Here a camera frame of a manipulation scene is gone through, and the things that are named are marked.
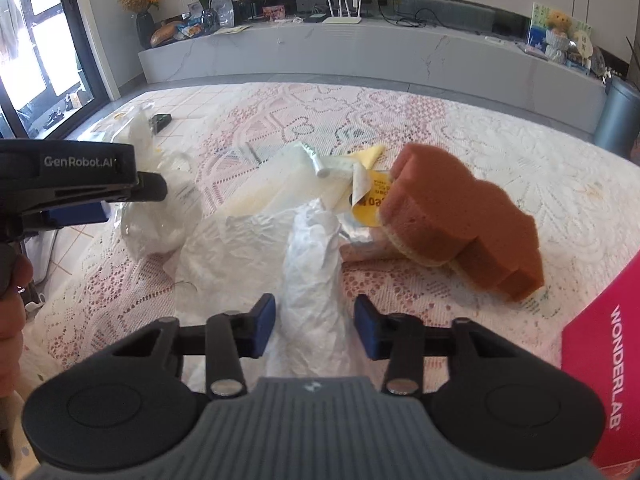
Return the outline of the person left hand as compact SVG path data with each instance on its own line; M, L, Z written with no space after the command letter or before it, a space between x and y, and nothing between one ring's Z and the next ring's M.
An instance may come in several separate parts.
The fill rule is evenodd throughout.
M24 302L18 293L32 280L32 264L22 255L16 257L12 278L1 296L0 318L0 396L9 396L20 378L23 330L26 323Z

